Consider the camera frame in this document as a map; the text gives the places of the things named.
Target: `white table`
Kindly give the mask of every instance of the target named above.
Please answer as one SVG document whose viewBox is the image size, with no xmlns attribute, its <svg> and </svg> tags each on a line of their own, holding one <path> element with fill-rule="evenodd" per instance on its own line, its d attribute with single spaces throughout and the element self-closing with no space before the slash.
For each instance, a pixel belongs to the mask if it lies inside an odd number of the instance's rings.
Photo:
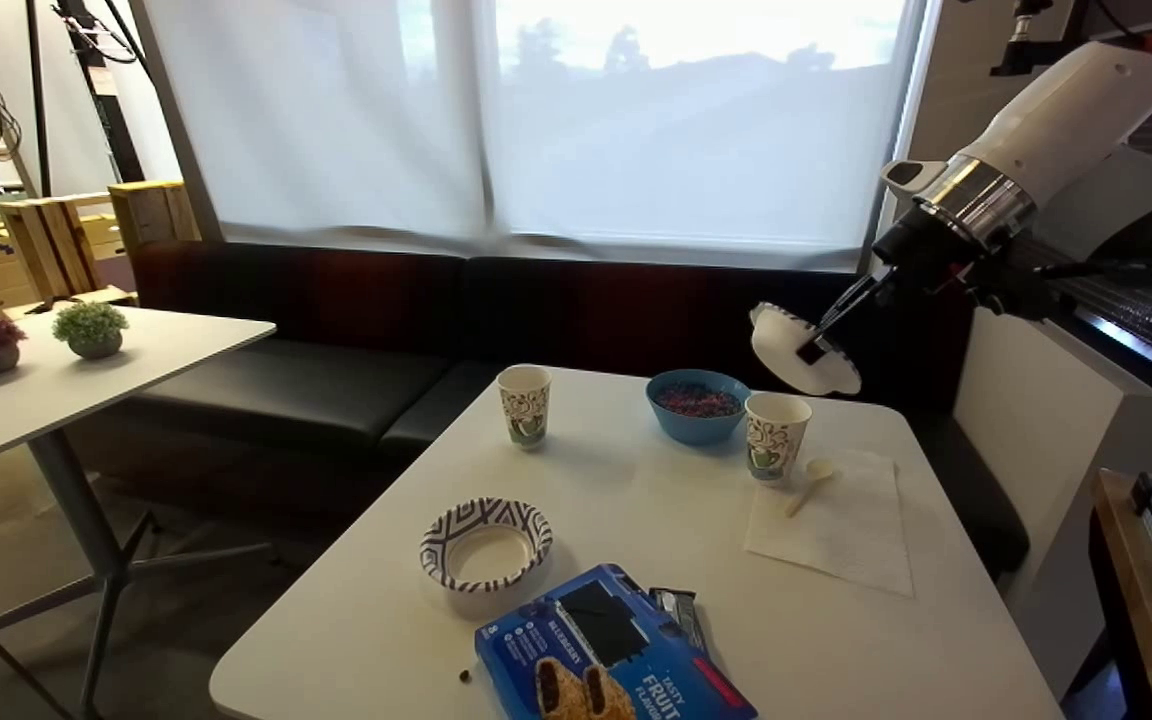
<svg viewBox="0 0 1152 720">
<path fill-rule="evenodd" d="M 94 563 L 94 577 L 6 611 L 0 629 L 29 620 L 36 611 L 48 611 L 55 603 L 69 603 L 76 596 L 99 592 L 99 625 L 95 625 L 94 658 L 89 658 L 83 711 L 94 711 L 104 639 L 110 639 L 120 589 L 137 572 L 211 563 L 211 561 L 252 551 L 252 548 L 233 548 L 233 551 L 137 561 L 137 544 L 148 524 L 142 524 L 129 536 L 129 544 L 118 542 L 73 450 L 66 443 L 66 424 L 104 405 L 118 405 L 120 397 L 137 388 L 177 378 L 209 358 L 261 341 L 274 334 L 274 325 L 148 311 L 148 308 L 124 308 L 124 311 L 129 311 L 124 351 L 95 360 L 95 365 L 76 360 L 69 346 L 53 341 L 55 311 L 41 311 L 41 318 L 15 311 L 15 325 L 25 329 L 19 368 L 13 378 L 0 378 L 0 450 L 8 443 L 31 450 L 62 511 L 69 516 Z"/>
<path fill-rule="evenodd" d="M 696 589 L 710 639 L 759 716 L 1062 716 L 904 415 L 815 399 L 815 443 L 885 451 L 917 596 L 741 548 L 757 494 L 736 451 L 660 435 L 639 378 L 552 368 L 552 441 L 520 451 L 488 388 L 218 663 L 241 716 L 495 716 L 473 629 L 415 563 L 458 501 L 516 498 L 556 528 L 544 585 L 625 563 Z"/>
</svg>

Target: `bench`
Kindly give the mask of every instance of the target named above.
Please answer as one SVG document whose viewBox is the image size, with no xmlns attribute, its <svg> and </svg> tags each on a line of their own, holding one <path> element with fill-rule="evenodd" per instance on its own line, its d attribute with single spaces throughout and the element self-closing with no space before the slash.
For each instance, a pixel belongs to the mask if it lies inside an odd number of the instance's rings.
<svg viewBox="0 0 1152 720">
<path fill-rule="evenodd" d="M 750 308 L 773 301 L 821 318 L 850 284 L 780 269 L 247 244 L 144 244 L 131 269 L 148 308 L 263 318 L 282 334 L 164 380 L 112 415 L 384 467 L 343 480 L 371 484 L 358 494 L 360 504 L 512 360 L 639 378 L 689 365 L 780 388 L 750 351 Z M 945 305 L 856 351 L 856 365 L 866 399 L 914 415 L 987 572 L 1007 577 L 1029 548 L 1024 524 L 948 419 L 967 325 L 972 308 Z"/>
</svg>

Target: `napkin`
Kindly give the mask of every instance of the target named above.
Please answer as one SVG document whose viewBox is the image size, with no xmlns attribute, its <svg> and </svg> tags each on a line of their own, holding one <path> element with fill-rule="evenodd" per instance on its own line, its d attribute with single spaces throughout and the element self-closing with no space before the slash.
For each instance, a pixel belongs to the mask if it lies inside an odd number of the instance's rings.
<svg viewBox="0 0 1152 720">
<path fill-rule="evenodd" d="M 812 462 L 825 462 L 836 476 L 787 516 L 798 498 L 812 484 L 803 474 Z M 803 458 L 784 487 L 751 487 L 743 551 L 914 596 L 896 463 L 856 450 Z"/>
</svg>

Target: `paper cup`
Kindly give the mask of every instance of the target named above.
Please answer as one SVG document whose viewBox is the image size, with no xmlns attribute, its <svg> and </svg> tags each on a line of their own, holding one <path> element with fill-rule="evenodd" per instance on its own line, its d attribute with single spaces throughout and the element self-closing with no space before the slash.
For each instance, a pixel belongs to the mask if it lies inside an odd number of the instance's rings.
<svg viewBox="0 0 1152 720">
<path fill-rule="evenodd" d="M 784 480 L 803 450 L 812 405 L 784 394 L 743 399 L 743 462 L 757 480 Z"/>
<path fill-rule="evenodd" d="M 550 435 L 550 378 L 535 365 L 509 365 L 500 378 L 500 410 L 509 441 L 520 450 L 541 450 Z"/>
</svg>

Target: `bowl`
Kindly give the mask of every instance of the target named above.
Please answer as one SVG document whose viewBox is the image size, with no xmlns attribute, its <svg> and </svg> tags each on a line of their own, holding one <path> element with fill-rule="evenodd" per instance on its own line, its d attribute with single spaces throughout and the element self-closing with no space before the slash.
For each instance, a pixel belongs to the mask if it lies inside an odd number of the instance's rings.
<svg viewBox="0 0 1152 720">
<path fill-rule="evenodd" d="M 673 368 L 648 380 L 648 405 L 664 435 L 679 443 L 728 443 L 741 427 L 750 388 L 710 368 Z"/>
<path fill-rule="evenodd" d="M 419 542 L 419 567 L 452 601 L 493 601 L 550 561 L 552 528 L 520 501 L 482 498 L 449 507 Z"/>
</svg>

